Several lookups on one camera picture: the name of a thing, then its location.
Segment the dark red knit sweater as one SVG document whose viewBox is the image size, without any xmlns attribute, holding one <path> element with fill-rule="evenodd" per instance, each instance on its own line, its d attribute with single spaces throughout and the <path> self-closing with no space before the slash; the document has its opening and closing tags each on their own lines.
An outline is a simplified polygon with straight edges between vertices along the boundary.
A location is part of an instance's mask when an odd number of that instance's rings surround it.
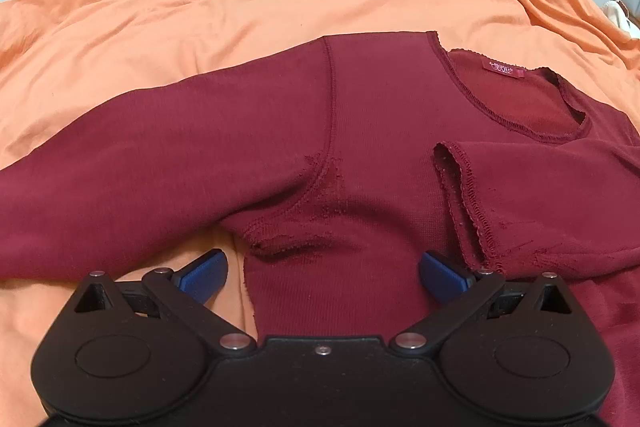
<svg viewBox="0 0 640 427">
<path fill-rule="evenodd" d="M 548 68 L 434 32 L 323 37 L 82 115 L 1 173 L 1 275 L 122 275 L 220 225 L 247 243 L 259 335 L 388 337 L 434 308 L 435 249 L 558 273 L 639 421 L 639 135 Z"/>
</svg>

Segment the cream crumpled garment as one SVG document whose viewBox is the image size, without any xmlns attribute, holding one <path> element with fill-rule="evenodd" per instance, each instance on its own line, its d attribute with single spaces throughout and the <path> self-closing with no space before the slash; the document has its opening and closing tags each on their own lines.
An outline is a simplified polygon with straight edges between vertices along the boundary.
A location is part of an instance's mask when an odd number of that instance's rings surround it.
<svg viewBox="0 0 640 427">
<path fill-rule="evenodd" d="M 618 29 L 626 32 L 633 39 L 640 38 L 639 27 L 631 20 L 626 5 L 620 0 L 610 0 L 602 6 L 606 18 Z"/>
</svg>

